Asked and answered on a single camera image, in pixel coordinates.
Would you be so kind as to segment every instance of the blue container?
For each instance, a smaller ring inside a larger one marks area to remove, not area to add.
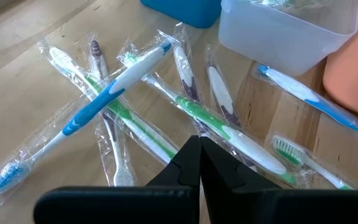
[[[221,14],[221,0],[140,0],[170,17],[197,28],[209,28]]]

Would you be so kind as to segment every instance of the toothbrush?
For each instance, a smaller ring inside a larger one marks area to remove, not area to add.
[[[287,161],[291,162],[294,166],[301,167],[303,164],[308,165],[316,172],[321,174],[325,179],[330,181],[337,189],[341,190],[352,190],[350,186],[345,184],[334,174],[330,173],[328,170],[321,167],[314,160],[310,159],[305,150],[300,146],[297,146],[295,143],[281,137],[274,136],[272,140],[273,148]]]
[[[103,88],[91,77],[84,75],[83,69],[77,66],[74,60],[68,54],[56,47],[52,47],[51,49],[55,49],[54,51],[57,52],[59,51],[59,55],[61,55],[59,58],[73,62],[74,66],[72,66],[70,69],[66,69],[66,72],[74,73],[76,77],[83,81],[95,95],[98,95],[102,92]],[[70,77],[66,73],[63,75],[70,80],[76,80],[76,78]],[[78,82],[75,82],[75,85],[82,92],[86,92],[86,90],[79,86]],[[124,124],[139,138],[139,140],[142,141],[150,150],[152,150],[154,154],[164,163],[168,164],[177,153],[177,147],[165,140],[161,134],[159,134],[156,130],[154,130],[154,128],[150,127],[140,117],[133,113],[124,105],[124,103],[121,103],[120,100],[115,100],[108,104],[107,109],[117,115],[124,122]]]
[[[322,96],[313,92],[302,83],[266,65],[258,65],[257,73],[259,77],[273,82],[298,99],[326,113],[339,124],[358,132],[358,122],[356,118],[330,103],[328,100],[325,100]]]
[[[181,84],[185,89],[186,96],[188,96],[190,99],[197,101],[198,103],[201,103],[193,71],[191,70],[189,61],[182,47],[175,47],[173,50],[173,56],[175,58],[175,63],[179,72]],[[199,122],[196,119],[194,120],[194,122],[195,127],[199,132],[200,136],[212,139],[212,136],[208,133],[208,129],[206,128],[205,124]]]
[[[96,40],[92,40],[91,48],[90,48],[90,59],[89,63],[91,66],[91,73],[98,74],[99,79],[106,78],[108,76],[108,69],[106,65],[106,61],[104,60],[102,51],[99,47],[99,43]],[[133,168],[131,165],[126,164],[124,155],[122,154],[122,149],[124,146],[120,141],[120,129],[119,126],[112,121],[114,114],[107,110],[106,108],[102,111],[103,121],[106,126],[106,129],[109,134],[109,139],[111,142],[114,160],[116,162],[116,171],[112,178],[112,182],[114,186],[133,186],[135,185],[135,177],[133,175]]]
[[[179,109],[206,124],[216,134],[250,157],[253,161],[260,164],[264,169],[280,176],[288,183],[294,183],[294,176],[287,172],[285,166],[245,134],[229,127],[225,121],[210,114],[202,106],[171,91],[166,85],[163,87],[163,81],[158,80],[155,75],[149,74],[144,81],[166,95]]]
[[[170,47],[171,43],[168,43],[147,52],[140,60],[136,61],[131,67],[127,68],[114,79],[111,84],[101,91],[98,97],[77,112],[73,119],[41,150],[24,161],[8,163],[0,173],[0,193],[11,189],[20,181],[24,180],[30,174],[32,166],[37,161],[41,160],[43,156],[56,148],[64,139],[68,138],[68,136],[85,126],[109,102],[116,99],[126,89],[134,85],[138,79],[142,78],[142,76],[163,59],[163,56],[168,52]],[[55,55],[56,52],[54,49],[56,48],[50,49],[50,55],[52,57],[58,57],[59,55]],[[78,70],[72,61],[57,60],[57,63],[63,68],[71,67],[74,70]]]
[[[222,114],[226,121],[235,124],[238,128],[242,129],[240,118],[234,108],[233,100],[230,96],[227,85],[225,84],[220,69],[217,66],[215,57],[211,48],[208,46],[206,51],[206,70],[211,84],[212,91],[215,99],[221,108]],[[257,172],[255,164],[248,159],[243,159],[244,164],[250,167],[253,171]]]

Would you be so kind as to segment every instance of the clear plastic container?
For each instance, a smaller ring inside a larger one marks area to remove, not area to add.
[[[287,75],[302,75],[358,29],[358,0],[291,16],[248,0],[222,0],[219,41]]]

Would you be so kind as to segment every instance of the wooden surface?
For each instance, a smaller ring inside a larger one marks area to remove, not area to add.
[[[37,42],[46,38],[79,61],[83,54],[73,43],[95,31],[110,69],[118,68],[115,56],[127,38],[143,46],[160,29],[168,34],[178,21],[142,6],[138,0],[21,0],[0,1],[0,163],[54,112],[76,100],[80,93],[39,53]],[[219,45],[218,23],[206,30],[188,29],[193,69],[203,96],[211,107],[204,72],[204,48],[211,44],[230,86],[246,130],[262,145],[280,132],[313,151],[358,184],[358,134],[343,128],[304,103],[250,75],[254,62]],[[157,71],[180,90],[173,57]],[[324,63],[299,80],[324,94]],[[178,146],[195,130],[187,115],[170,105],[143,83],[126,93],[142,117],[160,128]],[[163,169],[133,141],[128,140],[139,185]],[[35,201],[62,185],[106,185],[94,135],[94,124],[70,138],[48,155],[24,184],[0,207],[0,223],[32,223]],[[319,178],[314,187],[332,188]]]

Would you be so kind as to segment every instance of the black plastic object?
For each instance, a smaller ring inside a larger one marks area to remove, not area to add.
[[[36,224],[198,223],[200,175],[212,224],[358,223],[358,191],[285,190],[208,138],[191,137],[145,187],[66,187],[46,193]]]
[[[43,195],[37,224],[198,223],[201,142],[191,137],[145,187],[64,187]]]

